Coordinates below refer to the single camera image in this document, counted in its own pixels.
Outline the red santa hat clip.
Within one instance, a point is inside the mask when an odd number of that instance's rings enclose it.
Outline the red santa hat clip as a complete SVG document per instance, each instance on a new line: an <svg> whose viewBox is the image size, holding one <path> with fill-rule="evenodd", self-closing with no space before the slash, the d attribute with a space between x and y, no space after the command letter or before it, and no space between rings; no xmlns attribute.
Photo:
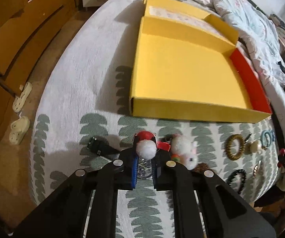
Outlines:
<svg viewBox="0 0 285 238"><path fill-rule="evenodd" d="M134 136L133 147L139 158L151 160L158 150L169 151L170 144L157 141L156 136L149 131L140 131Z"/></svg>

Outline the white plush bunny clip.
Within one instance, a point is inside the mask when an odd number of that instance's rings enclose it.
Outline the white plush bunny clip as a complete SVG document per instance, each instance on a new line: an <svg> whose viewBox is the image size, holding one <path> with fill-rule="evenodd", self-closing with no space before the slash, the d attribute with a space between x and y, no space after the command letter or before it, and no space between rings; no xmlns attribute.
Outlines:
<svg viewBox="0 0 285 238"><path fill-rule="evenodd" d="M188 170L197 166L197 141L184 135L174 135L170 142L171 160L184 165Z"/></svg>

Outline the black strap wrist watch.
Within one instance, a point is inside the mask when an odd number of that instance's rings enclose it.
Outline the black strap wrist watch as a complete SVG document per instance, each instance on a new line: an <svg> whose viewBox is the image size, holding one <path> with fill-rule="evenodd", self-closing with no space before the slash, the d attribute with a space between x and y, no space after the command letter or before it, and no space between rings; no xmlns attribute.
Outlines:
<svg viewBox="0 0 285 238"><path fill-rule="evenodd" d="M92 153L107 158L109 160L116 160L119 158L120 151L108 145L105 141L92 137L87 144L87 149ZM151 160L139 158L137 176L140 179L150 178L152 175Z"/></svg>

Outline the red three-ball hair clip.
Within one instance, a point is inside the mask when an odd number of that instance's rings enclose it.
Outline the red three-ball hair clip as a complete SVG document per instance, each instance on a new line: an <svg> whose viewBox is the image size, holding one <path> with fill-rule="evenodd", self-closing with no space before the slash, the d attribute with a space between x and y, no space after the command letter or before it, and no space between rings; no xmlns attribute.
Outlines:
<svg viewBox="0 0 285 238"><path fill-rule="evenodd" d="M284 165L284 163L285 163L285 149L282 148L280 149L279 154L278 154L277 167L281 168Z"/></svg>

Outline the yellow and red cardboard box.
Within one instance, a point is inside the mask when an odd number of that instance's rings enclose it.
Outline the yellow and red cardboard box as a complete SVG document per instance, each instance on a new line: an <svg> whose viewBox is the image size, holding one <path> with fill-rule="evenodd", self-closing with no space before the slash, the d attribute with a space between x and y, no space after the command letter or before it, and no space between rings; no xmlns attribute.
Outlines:
<svg viewBox="0 0 285 238"><path fill-rule="evenodd" d="M135 117L257 123L272 113L238 32L175 0L143 0L129 96Z"/></svg>

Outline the lower white slipper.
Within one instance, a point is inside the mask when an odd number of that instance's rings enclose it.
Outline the lower white slipper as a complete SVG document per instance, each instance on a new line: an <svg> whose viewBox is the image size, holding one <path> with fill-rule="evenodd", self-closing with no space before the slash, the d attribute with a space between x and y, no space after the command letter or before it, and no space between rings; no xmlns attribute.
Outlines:
<svg viewBox="0 0 285 238"><path fill-rule="evenodd" d="M10 125L9 141L12 145L19 145L30 127L30 120L23 116Z"/></svg>

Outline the white slipper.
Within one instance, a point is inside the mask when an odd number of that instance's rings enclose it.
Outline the white slipper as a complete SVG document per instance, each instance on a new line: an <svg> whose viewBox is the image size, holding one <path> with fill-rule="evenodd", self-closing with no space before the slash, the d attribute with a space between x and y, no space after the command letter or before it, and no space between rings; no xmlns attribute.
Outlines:
<svg viewBox="0 0 285 238"><path fill-rule="evenodd" d="M9 141L12 145L19 145L30 127L30 120L23 116L10 125Z"/></svg>
<svg viewBox="0 0 285 238"><path fill-rule="evenodd" d="M12 109L15 113L19 113L22 110L22 108L26 102L26 99L28 98L28 96L31 93L32 87L33 86L30 82L26 82L20 96L15 97L13 105L12 105Z"/></svg>

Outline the upper white slipper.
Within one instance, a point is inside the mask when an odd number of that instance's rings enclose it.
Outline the upper white slipper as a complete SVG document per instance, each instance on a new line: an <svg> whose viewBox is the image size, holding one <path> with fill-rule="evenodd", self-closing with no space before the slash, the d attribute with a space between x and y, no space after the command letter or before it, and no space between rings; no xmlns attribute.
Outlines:
<svg viewBox="0 0 285 238"><path fill-rule="evenodd" d="M19 113L22 110L22 108L26 102L26 99L28 98L28 96L31 93L32 87L33 86L30 82L26 82L20 96L15 97L13 105L12 105L12 109L15 113Z"/></svg>

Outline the white and pink duvet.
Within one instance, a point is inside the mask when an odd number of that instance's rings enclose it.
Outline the white and pink duvet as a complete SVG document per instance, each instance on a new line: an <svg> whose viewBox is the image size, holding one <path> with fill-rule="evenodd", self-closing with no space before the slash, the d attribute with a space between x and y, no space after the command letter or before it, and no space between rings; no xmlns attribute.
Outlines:
<svg viewBox="0 0 285 238"><path fill-rule="evenodd" d="M285 74L274 24L246 0L193 0L214 8L245 42L254 69L278 118L285 143Z"/></svg>

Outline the patterned pillow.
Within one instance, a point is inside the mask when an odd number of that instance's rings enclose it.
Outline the patterned pillow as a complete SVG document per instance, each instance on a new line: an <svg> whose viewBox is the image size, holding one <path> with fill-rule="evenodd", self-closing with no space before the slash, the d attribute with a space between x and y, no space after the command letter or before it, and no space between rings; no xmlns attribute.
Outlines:
<svg viewBox="0 0 285 238"><path fill-rule="evenodd" d="M270 14L269 19L274 23L280 44L280 54L285 54L285 21L276 14Z"/></svg>

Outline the wooden wardrobe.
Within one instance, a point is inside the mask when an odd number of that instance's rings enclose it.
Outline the wooden wardrobe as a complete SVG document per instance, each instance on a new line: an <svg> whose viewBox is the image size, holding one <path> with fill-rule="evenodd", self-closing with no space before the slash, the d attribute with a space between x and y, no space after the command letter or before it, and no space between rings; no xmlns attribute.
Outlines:
<svg viewBox="0 0 285 238"><path fill-rule="evenodd" d="M77 0L0 0L0 141L15 97L76 7Z"/></svg>

